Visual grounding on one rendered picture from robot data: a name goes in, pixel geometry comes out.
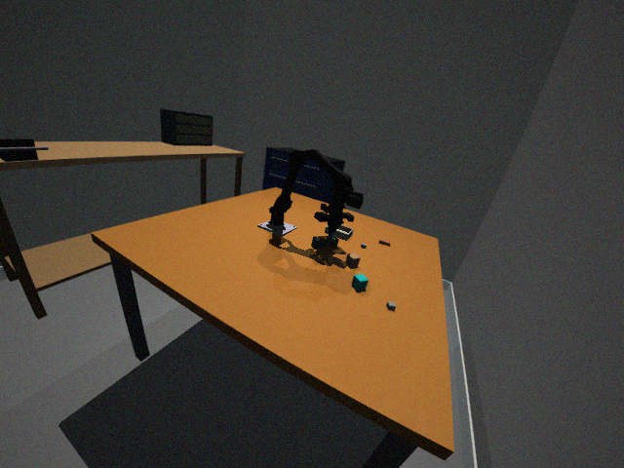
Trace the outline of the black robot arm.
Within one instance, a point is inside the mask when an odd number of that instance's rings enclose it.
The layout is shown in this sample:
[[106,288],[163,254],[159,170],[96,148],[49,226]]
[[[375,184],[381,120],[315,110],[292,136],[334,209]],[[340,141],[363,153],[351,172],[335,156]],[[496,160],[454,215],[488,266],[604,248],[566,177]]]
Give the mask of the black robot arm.
[[352,184],[352,177],[337,169],[319,150],[293,150],[289,158],[289,171],[280,196],[274,205],[269,208],[271,218],[269,223],[279,226],[284,223],[284,213],[292,207],[291,194],[298,171],[308,160],[314,160],[330,176],[335,186],[330,188],[333,192],[332,201],[337,204],[360,209],[364,203],[364,193],[356,192]]

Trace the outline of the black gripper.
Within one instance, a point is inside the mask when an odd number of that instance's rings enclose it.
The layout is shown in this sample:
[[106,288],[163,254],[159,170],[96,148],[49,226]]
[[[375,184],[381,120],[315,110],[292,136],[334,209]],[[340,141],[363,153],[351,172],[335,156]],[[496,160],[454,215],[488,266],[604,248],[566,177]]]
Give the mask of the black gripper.
[[315,212],[314,217],[320,222],[327,222],[329,233],[333,234],[334,231],[342,224],[343,219],[347,218],[349,222],[354,221],[354,216],[350,213],[343,213],[343,209],[345,209],[344,204],[337,204],[333,201],[330,202],[331,209],[329,214],[325,214],[324,212]]

